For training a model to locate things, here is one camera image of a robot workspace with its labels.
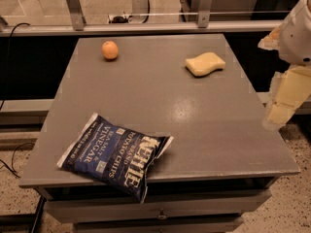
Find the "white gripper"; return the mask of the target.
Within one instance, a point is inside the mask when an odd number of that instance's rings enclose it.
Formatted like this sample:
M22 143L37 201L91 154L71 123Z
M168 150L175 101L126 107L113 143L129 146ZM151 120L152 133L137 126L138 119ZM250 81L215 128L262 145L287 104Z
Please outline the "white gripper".
M311 96L310 0L299 0L282 25L262 38L258 47L279 50L282 60L297 64L283 74L276 72L270 84L262 125L268 130L279 130Z

